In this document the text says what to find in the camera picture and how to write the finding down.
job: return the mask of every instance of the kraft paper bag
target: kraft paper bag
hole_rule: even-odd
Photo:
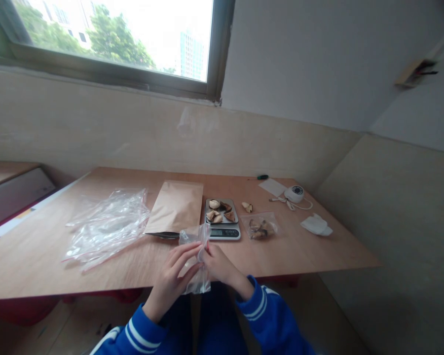
[[[146,234],[177,238],[183,229],[199,225],[204,184],[166,180],[149,216]]]

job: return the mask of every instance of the tissue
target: tissue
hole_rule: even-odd
[[[306,228],[309,232],[320,235],[320,236],[328,236],[332,233],[332,229],[327,226],[327,222],[322,219],[321,216],[314,213],[314,217],[308,217],[301,225]]]

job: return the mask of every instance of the plastic bag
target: plastic bag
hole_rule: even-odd
[[[66,224],[75,233],[63,261],[85,263],[86,272],[141,238],[150,214],[146,198],[146,189],[118,189],[102,201],[84,197]]]
[[[245,214],[241,215],[240,219],[250,239],[274,237],[280,232],[273,211]]]
[[[202,262],[201,253],[202,250],[207,249],[209,243],[209,237],[211,236],[211,225],[208,223],[201,224],[182,230],[179,233],[179,245],[189,244],[193,242],[202,242],[203,249],[195,256],[187,261],[181,271],[181,275],[184,275],[192,265]],[[188,293],[205,293],[211,290],[211,280],[209,278],[209,271],[206,266],[202,266],[194,275],[192,280],[186,286],[186,291],[183,294]]]

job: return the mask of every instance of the floor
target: floor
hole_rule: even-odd
[[[317,274],[302,276],[296,288],[284,283],[267,285],[289,304],[302,334],[317,354],[370,354]],[[61,302],[32,327],[0,321],[0,355],[87,355],[106,330],[125,325],[148,295],[149,290],[145,290],[132,304],[121,304],[109,297],[81,297],[73,304]],[[191,300],[196,330],[199,301],[198,296]],[[240,313],[239,320],[250,354],[260,354],[248,322]]]

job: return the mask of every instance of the blue jacket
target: blue jacket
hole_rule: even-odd
[[[248,276],[255,292],[247,302],[239,302],[263,354],[309,354],[314,351],[301,336],[288,305],[275,291],[260,286]],[[112,329],[91,355],[152,354],[166,336],[167,329],[150,321],[140,305],[125,327]]]

